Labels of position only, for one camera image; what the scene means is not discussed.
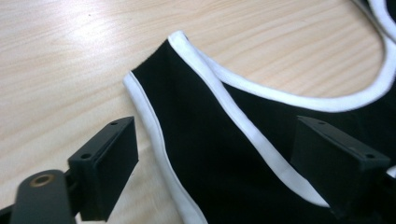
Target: black garment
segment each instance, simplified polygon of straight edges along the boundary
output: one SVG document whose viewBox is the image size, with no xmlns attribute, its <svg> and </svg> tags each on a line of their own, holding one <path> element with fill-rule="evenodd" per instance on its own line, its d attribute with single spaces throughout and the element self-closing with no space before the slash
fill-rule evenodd
<svg viewBox="0 0 396 224">
<path fill-rule="evenodd" d="M 390 48 L 394 50 L 395 44 L 390 43 Z M 390 157 L 392 166 L 396 164 L 394 65 L 387 65 L 385 70 L 391 73 L 381 76 L 388 77 L 389 83 L 379 84 L 384 90 L 373 91 L 377 94 L 373 99 L 352 95 L 349 100 L 356 105 L 342 103 L 345 107 L 326 109 L 313 103 L 299 105 L 292 96 L 291 100 L 289 96 L 277 100 L 276 95 L 268 99 L 242 90 L 231 78 L 219 75 L 223 71 L 211 63 L 182 33 L 175 33 L 124 80 L 186 222 L 343 223 L 329 208 L 315 205 L 320 203 L 315 196 L 310 201 L 298 189 L 290 190 L 282 172 L 276 171 L 277 164 L 269 165 L 271 149 L 259 149 L 258 143 L 266 138 L 289 161 L 298 115 L 329 122 Z M 174 185 L 182 190 L 177 192 Z M 178 203 L 183 190 L 193 202 Z M 189 219 L 184 206 L 199 208 L 197 213 L 205 218 Z M 381 221 L 373 217 L 365 223 Z"/>
</svg>

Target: wood grain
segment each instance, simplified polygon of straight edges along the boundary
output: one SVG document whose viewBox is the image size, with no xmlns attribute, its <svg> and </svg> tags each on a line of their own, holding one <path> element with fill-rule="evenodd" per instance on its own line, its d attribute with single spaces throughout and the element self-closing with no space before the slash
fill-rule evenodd
<svg viewBox="0 0 396 224">
<path fill-rule="evenodd" d="M 65 171 L 104 125 L 135 116 L 140 162 L 109 223 L 181 222 L 121 83 L 174 31 L 241 76 L 308 96 L 359 91 L 383 59 L 345 0 L 5 0 L 0 11 L 0 207 L 25 177 Z"/>
</svg>

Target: table surface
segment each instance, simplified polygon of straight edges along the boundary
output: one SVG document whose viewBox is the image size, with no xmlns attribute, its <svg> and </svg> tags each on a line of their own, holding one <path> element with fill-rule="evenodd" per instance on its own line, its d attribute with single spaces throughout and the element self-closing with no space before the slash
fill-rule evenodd
<svg viewBox="0 0 396 224">
<path fill-rule="evenodd" d="M 299 95 L 364 89 L 381 39 L 347 0 L 0 3 L 0 207 L 22 180 L 66 160 L 111 120 L 136 119 L 140 162 L 109 223 L 180 223 L 122 79 L 183 30 L 237 74 Z"/>
</svg>

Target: white piping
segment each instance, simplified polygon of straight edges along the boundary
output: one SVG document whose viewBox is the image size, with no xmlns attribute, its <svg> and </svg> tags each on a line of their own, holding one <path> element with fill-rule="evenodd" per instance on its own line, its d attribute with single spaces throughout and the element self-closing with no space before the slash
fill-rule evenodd
<svg viewBox="0 0 396 224">
<path fill-rule="evenodd" d="M 163 131 L 158 121 L 157 115 L 149 102 L 142 86 L 134 77 L 132 72 L 123 80 L 134 104 L 137 107 L 139 115 L 148 131 L 151 140 L 154 155 L 161 168 L 164 180 L 170 190 L 171 196 L 177 206 L 177 210 L 186 224 L 205 224 L 207 223 L 201 209 L 191 198 L 189 193 L 183 188 L 180 181 L 172 169 L 172 165 L 168 159 L 165 150 L 165 142 L 163 140 Z"/>
</svg>

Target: black clamp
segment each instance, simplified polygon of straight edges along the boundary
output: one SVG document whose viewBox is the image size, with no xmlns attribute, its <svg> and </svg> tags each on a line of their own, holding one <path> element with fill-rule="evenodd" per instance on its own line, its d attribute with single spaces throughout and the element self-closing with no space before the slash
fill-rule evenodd
<svg viewBox="0 0 396 224">
<path fill-rule="evenodd" d="M 134 118 L 110 122 L 68 159 L 63 173 L 48 170 L 20 184 L 16 202 L 0 211 L 0 224 L 108 220 L 138 162 Z"/>
<path fill-rule="evenodd" d="M 340 220 L 396 223 L 390 158 L 322 120 L 299 117 L 291 164 Z"/>
</svg>

